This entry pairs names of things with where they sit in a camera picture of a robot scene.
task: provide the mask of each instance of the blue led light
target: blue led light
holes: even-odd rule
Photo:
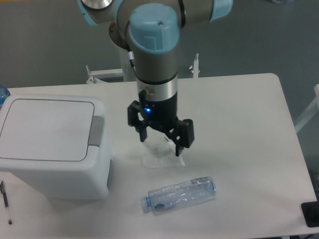
[[[144,110],[146,111],[146,113],[151,113],[152,110],[150,108],[144,108]]]

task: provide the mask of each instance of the white plastic box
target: white plastic box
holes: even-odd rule
[[[98,98],[12,95],[0,110],[0,171],[47,197],[108,196],[111,148]]]

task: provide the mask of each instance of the plastic water bottle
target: plastic water bottle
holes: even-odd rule
[[[145,213],[151,210],[162,212],[188,207],[214,199],[216,187],[211,177],[196,178],[190,181],[149,191],[148,197],[141,198]]]
[[[2,108],[2,105],[4,104],[4,101],[6,98],[10,96],[10,92],[7,88],[0,85],[0,110]]]

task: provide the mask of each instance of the transparent plastic object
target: transparent plastic object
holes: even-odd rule
[[[148,137],[142,143],[142,165],[145,168],[184,167],[182,155],[175,155],[173,141],[156,130],[148,130]]]
[[[152,210],[156,214],[212,200],[215,194],[213,179],[202,177],[150,190],[148,196],[141,198],[141,206],[144,213]]]
[[[4,101],[10,96],[10,92],[7,88],[0,85],[0,109],[4,104]]]

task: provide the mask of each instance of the black pen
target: black pen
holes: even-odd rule
[[[11,220],[11,215],[10,215],[10,211],[9,211],[8,198],[6,197],[6,192],[5,192],[4,182],[3,181],[1,181],[0,190],[1,190],[1,193],[3,195],[4,206],[5,206],[5,210],[6,210],[6,216],[8,218],[8,223],[11,225],[12,224],[12,220]]]

